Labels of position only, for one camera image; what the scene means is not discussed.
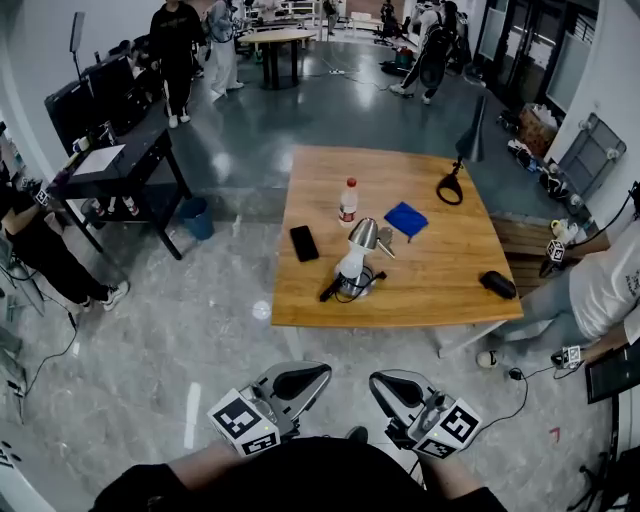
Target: black monitor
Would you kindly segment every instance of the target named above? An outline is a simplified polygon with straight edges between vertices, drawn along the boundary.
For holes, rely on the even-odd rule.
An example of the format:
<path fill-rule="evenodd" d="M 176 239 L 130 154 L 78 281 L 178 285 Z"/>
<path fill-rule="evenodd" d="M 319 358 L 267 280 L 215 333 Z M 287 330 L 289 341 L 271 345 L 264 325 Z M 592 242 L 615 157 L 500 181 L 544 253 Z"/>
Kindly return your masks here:
<path fill-rule="evenodd" d="M 89 80 L 100 121 L 113 120 L 123 109 L 125 96 L 134 87 L 133 72 L 126 55 L 114 55 L 82 73 Z"/>
<path fill-rule="evenodd" d="M 590 404 L 637 386 L 640 384 L 640 341 L 589 363 L 585 373 Z"/>
<path fill-rule="evenodd" d="M 73 154 L 73 142 L 84 137 L 94 126 L 96 112 L 93 97 L 86 83 L 71 82 L 44 100 L 58 137 L 69 156 Z"/>

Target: person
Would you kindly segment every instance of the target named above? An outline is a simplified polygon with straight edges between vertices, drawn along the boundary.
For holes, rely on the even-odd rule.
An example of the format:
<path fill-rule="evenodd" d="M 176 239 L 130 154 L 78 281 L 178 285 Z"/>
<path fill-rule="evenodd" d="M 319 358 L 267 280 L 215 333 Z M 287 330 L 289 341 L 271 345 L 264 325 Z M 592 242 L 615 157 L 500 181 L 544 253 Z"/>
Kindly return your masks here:
<path fill-rule="evenodd" d="M 211 82 L 213 101 L 227 94 L 227 91 L 244 87 L 243 83 L 238 82 L 232 13 L 231 0 L 217 0 L 209 12 L 209 39 L 215 66 Z"/>
<path fill-rule="evenodd" d="M 524 318 L 492 333 L 489 344 L 499 348 L 477 355 L 481 367 L 517 363 L 530 351 L 556 352 L 575 345 L 586 347 L 582 359 L 589 362 L 640 337 L 640 221 L 631 212 L 625 210 L 613 225 L 623 228 L 613 245 L 602 233 L 566 251 L 565 260 L 584 259 L 522 299 Z M 545 320 L 548 326 L 540 334 L 504 343 L 510 334 Z"/>
<path fill-rule="evenodd" d="M 327 30 L 330 36 L 334 36 L 333 29 L 336 28 L 338 22 L 338 5 L 336 0 L 324 0 L 322 8 L 327 16 Z"/>
<path fill-rule="evenodd" d="M 280 0 L 257 0 L 253 6 L 258 9 L 263 23 L 276 21 L 276 12 L 282 9 Z"/>
<path fill-rule="evenodd" d="M 434 4 L 433 9 L 424 9 L 420 4 L 416 5 L 412 23 L 420 23 L 419 56 L 402 83 L 389 87 L 391 92 L 400 96 L 410 96 L 407 88 L 416 81 L 424 63 L 429 66 L 432 83 L 422 95 L 422 103 L 431 104 L 431 98 L 444 78 L 449 47 L 455 40 L 457 12 L 458 7 L 454 2 L 444 2 L 443 6 Z"/>
<path fill-rule="evenodd" d="M 363 442 L 362 430 L 348 439 L 295 439 L 249 459 L 214 442 L 168 464 L 134 466 L 100 493 L 92 510 L 315 510 L 341 503 L 338 508 L 362 510 L 405 504 L 432 512 L 505 512 L 455 455 L 420 457 L 425 491 L 391 457 Z"/>
<path fill-rule="evenodd" d="M 96 281 L 73 254 L 62 237 L 45 221 L 45 214 L 26 192 L 0 185 L 0 218 L 13 253 L 25 265 L 40 272 L 60 295 L 79 304 L 85 312 L 92 300 L 111 311 L 129 291 L 126 281 L 108 286 Z"/>
<path fill-rule="evenodd" d="M 391 0 L 386 0 L 382 7 L 380 7 L 380 21 L 384 24 L 387 21 L 387 18 L 395 16 L 395 8 L 391 3 Z"/>
<path fill-rule="evenodd" d="M 193 73 L 192 42 L 206 44 L 200 18 L 196 10 L 180 0 L 166 0 L 151 21 L 150 54 L 153 61 L 160 61 L 169 127 L 188 123 L 187 102 L 191 94 Z"/>

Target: black shirt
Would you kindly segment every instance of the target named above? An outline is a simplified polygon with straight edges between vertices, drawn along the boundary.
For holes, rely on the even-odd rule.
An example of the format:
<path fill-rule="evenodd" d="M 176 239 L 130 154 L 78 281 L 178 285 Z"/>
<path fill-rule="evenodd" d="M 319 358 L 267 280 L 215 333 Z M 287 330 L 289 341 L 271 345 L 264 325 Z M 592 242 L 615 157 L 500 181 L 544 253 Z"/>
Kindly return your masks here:
<path fill-rule="evenodd" d="M 169 63 L 185 63 L 191 66 L 191 43 L 204 46 L 206 41 L 196 10 L 183 2 L 175 12 L 163 5 L 153 15 L 150 30 L 149 52 L 153 60 Z"/>
<path fill-rule="evenodd" d="M 505 512 L 487 488 L 445 501 L 381 450 L 320 437 L 268 450 L 199 492 L 187 491 L 166 465 L 135 466 L 98 496 L 94 511 L 413 510 L 407 506 Z"/>

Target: white paper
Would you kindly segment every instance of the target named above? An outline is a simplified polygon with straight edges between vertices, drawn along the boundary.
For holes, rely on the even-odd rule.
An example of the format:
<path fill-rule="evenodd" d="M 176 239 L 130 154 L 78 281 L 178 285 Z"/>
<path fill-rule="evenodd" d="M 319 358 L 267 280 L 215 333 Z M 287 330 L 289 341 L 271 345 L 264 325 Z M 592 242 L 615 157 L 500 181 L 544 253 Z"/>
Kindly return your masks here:
<path fill-rule="evenodd" d="M 74 173 L 74 176 L 77 176 L 78 174 L 91 174 L 94 172 L 104 171 L 123 149 L 124 145 L 92 151 Z"/>

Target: gray tiled floor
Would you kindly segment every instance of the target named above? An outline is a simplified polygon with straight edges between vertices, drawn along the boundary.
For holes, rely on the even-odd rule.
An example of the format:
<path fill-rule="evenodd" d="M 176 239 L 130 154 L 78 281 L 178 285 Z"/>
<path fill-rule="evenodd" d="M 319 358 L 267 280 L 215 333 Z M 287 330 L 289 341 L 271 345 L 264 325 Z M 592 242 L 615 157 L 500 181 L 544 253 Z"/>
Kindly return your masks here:
<path fill-rule="evenodd" d="M 369 53 L 379 49 L 364 48 L 365 62 L 380 59 Z M 339 45 L 336 51 L 345 53 L 343 59 L 355 58 Z M 428 112 L 417 102 L 374 90 L 370 110 L 351 105 L 351 114 L 360 117 L 347 119 L 343 112 L 339 121 L 323 117 L 321 101 L 335 100 L 337 105 L 326 106 L 327 116 L 335 114 L 346 108 L 345 97 L 353 101 L 362 87 L 371 86 L 328 76 L 275 94 L 250 85 L 214 107 L 204 103 L 202 88 L 196 90 L 193 124 L 172 138 L 193 189 L 217 194 L 216 234 L 194 244 L 182 227 L 171 226 L 172 239 L 185 253 L 178 262 L 147 227 L 109 226 L 99 237 L 118 263 L 116 270 L 77 230 L 68 231 L 67 242 L 88 268 L 105 281 L 117 281 L 123 272 L 132 291 L 113 312 L 96 309 L 82 316 L 77 350 L 50 361 L 29 396 L 27 428 L 42 439 L 49 455 L 68 465 L 95 494 L 134 463 L 166 461 L 189 451 L 184 443 L 186 398 L 193 382 L 202 387 L 198 448 L 216 438 L 206 411 L 230 388 L 292 359 L 292 348 L 334 371 L 325 393 L 302 417 L 303 433 L 342 436 L 354 424 L 364 424 L 372 443 L 404 467 L 414 459 L 384 436 L 384 415 L 368 392 L 371 372 L 421 372 L 452 396 L 464 397 L 487 422 L 515 411 L 523 383 L 506 380 L 500 371 L 479 370 L 473 349 L 438 359 L 420 329 L 302 329 L 300 346 L 290 347 L 282 329 L 252 314 L 256 302 L 271 302 L 292 145 L 343 144 L 452 156 L 453 149 L 443 144 L 452 147 L 451 139 L 466 121 L 456 120 L 451 110 L 468 117 L 463 105 L 473 103 L 476 90 L 460 80 L 447 81 L 436 96 L 443 104 Z M 276 115 L 279 102 L 291 108 L 294 100 L 300 101 L 297 112 Z M 492 100 L 490 109 L 498 108 Z M 434 120 L 443 131 L 432 127 Z M 198 136 L 205 126 L 210 129 L 206 144 Z M 412 129 L 416 126 L 421 131 Z M 506 137 L 487 123 L 490 130 L 492 137 Z M 488 140 L 487 146 L 487 160 L 472 165 L 471 172 L 489 209 L 551 215 L 555 205 L 536 195 L 535 180 L 499 153 L 501 144 Z M 224 147 L 227 156 L 221 159 L 216 147 Z M 499 190 L 495 183 L 501 184 Z M 53 303 L 47 303 L 44 318 L 25 309 L 16 323 L 27 342 L 23 359 L 30 372 L 72 336 L 65 312 Z M 540 358 L 529 366 L 543 364 Z M 522 413 L 483 433 L 462 457 L 509 510 L 564 510 L 584 485 L 578 467 L 595 463 L 607 445 L 609 407 L 587 406 L 585 398 L 582 373 L 562 381 L 549 372 L 538 375 L 531 380 Z M 11 402 L 7 405 L 2 413 L 15 420 Z M 557 444 L 549 433 L 554 427 L 561 431 Z"/>

